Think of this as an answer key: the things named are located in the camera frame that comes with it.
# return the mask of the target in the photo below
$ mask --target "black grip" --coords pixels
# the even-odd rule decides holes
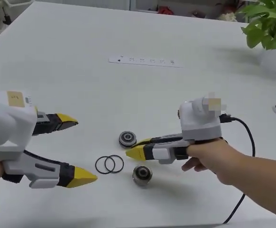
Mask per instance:
[[[7,173],[4,173],[2,175],[2,179],[4,179],[5,181],[13,182],[15,184],[20,183],[22,178],[23,178],[23,175],[13,175],[13,174],[7,174]]]

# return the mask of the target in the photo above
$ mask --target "rubber o-ring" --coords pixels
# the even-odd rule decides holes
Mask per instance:
[[[102,159],[102,158],[106,158],[106,159],[105,159],[105,162],[104,162],[104,166],[105,166],[105,168],[107,169],[108,172],[101,172],[101,171],[98,169],[98,167],[97,167],[98,161],[99,161],[100,159]],[[99,172],[99,173],[101,173],[101,174],[109,174],[109,173],[112,173],[112,171],[110,171],[110,170],[106,167],[106,161],[107,161],[109,158],[110,158],[110,159],[113,161],[113,163],[114,163],[114,167],[113,167],[112,170],[115,169],[115,167],[116,167],[115,160],[112,159],[110,156],[102,156],[102,157],[98,158],[97,161],[96,161],[96,163],[95,163],[95,168],[96,168],[97,172]]]
[[[107,160],[108,160],[109,158],[112,159],[112,157],[119,158],[119,159],[122,161],[122,167],[121,167],[121,169],[119,169],[118,171],[114,171],[115,166],[114,166],[114,168],[113,168],[112,170],[109,170],[109,169],[107,168],[107,166],[106,166]],[[105,167],[105,168],[107,169],[107,171],[109,171],[110,173],[119,173],[119,172],[121,172],[121,171],[123,170],[123,168],[124,168],[124,160],[123,160],[120,156],[113,154],[113,155],[111,155],[111,156],[108,156],[108,157],[105,159],[105,161],[104,161],[104,167]]]

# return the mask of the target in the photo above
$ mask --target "metal bearing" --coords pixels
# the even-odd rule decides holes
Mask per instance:
[[[133,132],[122,132],[119,136],[119,144],[124,148],[130,148],[136,143],[136,135]]]
[[[152,176],[152,170],[146,166],[137,166],[134,168],[133,181],[141,187],[147,186]]]

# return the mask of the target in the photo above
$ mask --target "black cable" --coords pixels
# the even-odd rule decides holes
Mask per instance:
[[[222,123],[227,123],[227,122],[232,122],[232,121],[238,121],[239,123],[241,123],[246,128],[246,130],[248,132],[248,136],[250,137],[250,140],[251,140],[251,143],[252,143],[252,157],[255,157],[255,154],[256,154],[255,143],[254,143],[254,139],[253,139],[252,133],[251,133],[250,129],[248,128],[247,124],[245,122],[243,122],[239,118],[231,117],[230,115],[226,115],[226,114],[221,115],[220,116],[220,120],[221,120]],[[237,209],[239,208],[239,206],[243,202],[245,196],[246,196],[245,194],[243,194],[241,196],[241,198],[238,201],[238,203],[236,204],[235,208],[233,209],[233,211],[231,212],[231,214],[229,215],[229,217],[223,222],[223,224],[227,224],[231,220],[231,218],[234,216],[234,214],[236,213]]]

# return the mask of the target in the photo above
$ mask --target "white table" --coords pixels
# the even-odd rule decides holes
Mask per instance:
[[[75,189],[32,190],[0,180],[0,228],[150,227],[219,224],[241,192],[211,172],[183,173],[183,162],[159,165],[149,189],[131,175],[138,164],[118,145],[124,130],[138,139],[179,133],[181,102],[215,91],[228,112],[243,119],[257,156],[276,159],[276,79],[256,64],[244,24],[139,12],[33,3],[0,35],[0,90],[26,89],[39,110],[65,113],[80,124],[34,137],[28,150],[97,174],[96,159],[118,154],[124,170],[98,175]],[[177,59],[184,68],[108,63],[114,55]],[[251,154],[238,123],[223,136]],[[275,218],[245,199],[232,222]]]

